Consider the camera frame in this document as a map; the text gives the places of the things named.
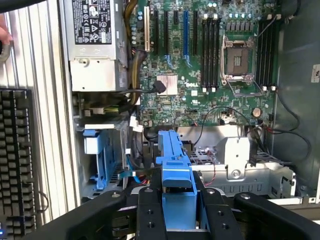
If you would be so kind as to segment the person's hand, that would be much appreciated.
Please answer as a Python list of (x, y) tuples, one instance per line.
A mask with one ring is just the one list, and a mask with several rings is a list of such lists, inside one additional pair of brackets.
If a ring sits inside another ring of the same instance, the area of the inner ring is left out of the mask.
[(10, 45), (13, 40), (11, 34), (9, 33), (6, 19), (3, 13), (0, 14), (0, 41), (4, 45)]

